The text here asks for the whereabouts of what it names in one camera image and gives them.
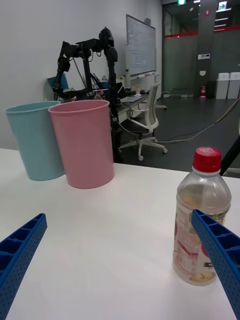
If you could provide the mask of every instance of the tripod leg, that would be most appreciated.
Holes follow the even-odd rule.
[[[234,162],[236,157],[240,153],[240,136],[236,139],[234,144],[231,146],[229,151],[226,153],[225,157],[221,161],[221,171],[220,175],[222,176],[225,171],[230,167],[230,165]]]

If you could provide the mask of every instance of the trash bin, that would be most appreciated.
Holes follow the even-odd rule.
[[[239,89],[240,89],[240,72],[231,72],[227,98],[237,99],[239,97]]]
[[[226,99],[229,87],[229,73],[219,73],[216,85],[216,99]]]
[[[49,109],[67,182],[96,188],[114,177],[109,102],[82,100]]]
[[[14,134],[26,173],[31,180],[50,180],[64,175],[53,123],[48,109],[58,101],[17,105],[6,116]]]

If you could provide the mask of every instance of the whiteboard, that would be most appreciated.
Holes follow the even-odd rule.
[[[156,29],[126,15],[127,60],[130,75],[156,70]]]

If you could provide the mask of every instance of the white office chair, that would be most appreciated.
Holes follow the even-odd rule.
[[[162,149],[164,154],[168,152],[164,145],[156,143],[157,139],[154,136],[146,137],[149,134],[153,134],[154,129],[157,128],[159,125],[159,121],[155,113],[155,108],[157,107],[156,94],[160,84],[161,82],[158,82],[151,86],[148,100],[146,103],[146,109],[141,110],[145,112],[145,124],[132,119],[133,113],[139,112],[139,110],[129,111],[127,114],[127,120],[125,120],[122,124],[122,126],[126,130],[138,135],[139,138],[137,140],[121,145],[119,149],[138,145],[138,159],[140,161],[143,161],[144,159],[144,157],[141,154],[143,145],[160,148]]]

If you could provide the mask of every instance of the white trash bin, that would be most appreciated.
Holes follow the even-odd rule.
[[[229,87],[229,73],[219,73],[217,77],[216,99],[226,99]]]
[[[240,89],[240,72],[231,72],[227,98],[237,99],[239,97],[239,89]]]

